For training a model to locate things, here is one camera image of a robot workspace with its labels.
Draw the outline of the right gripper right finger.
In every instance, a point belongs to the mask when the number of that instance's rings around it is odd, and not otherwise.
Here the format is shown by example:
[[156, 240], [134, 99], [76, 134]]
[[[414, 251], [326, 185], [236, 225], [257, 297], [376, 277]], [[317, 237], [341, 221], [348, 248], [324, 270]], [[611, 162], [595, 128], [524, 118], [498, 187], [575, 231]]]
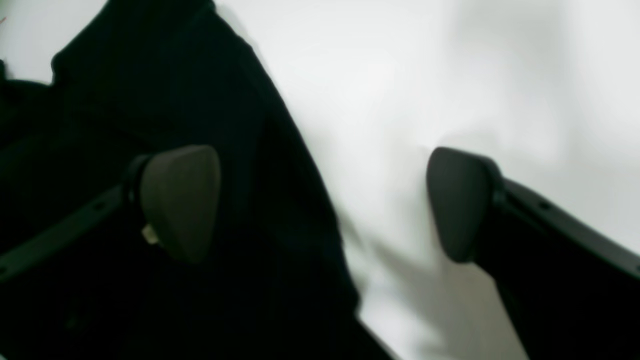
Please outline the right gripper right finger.
[[503, 177], [489, 157], [439, 146], [426, 187], [448, 259], [493, 280], [531, 360], [637, 360], [639, 255]]

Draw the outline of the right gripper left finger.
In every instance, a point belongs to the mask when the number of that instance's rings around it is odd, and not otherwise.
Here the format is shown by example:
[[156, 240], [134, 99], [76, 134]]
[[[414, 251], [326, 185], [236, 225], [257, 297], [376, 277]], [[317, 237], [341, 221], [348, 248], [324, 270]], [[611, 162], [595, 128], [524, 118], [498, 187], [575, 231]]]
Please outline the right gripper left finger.
[[121, 183], [3, 252], [1, 282], [50, 260], [119, 212], [147, 244], [185, 264], [200, 264], [213, 242], [221, 187], [220, 158], [210, 145], [139, 155]]

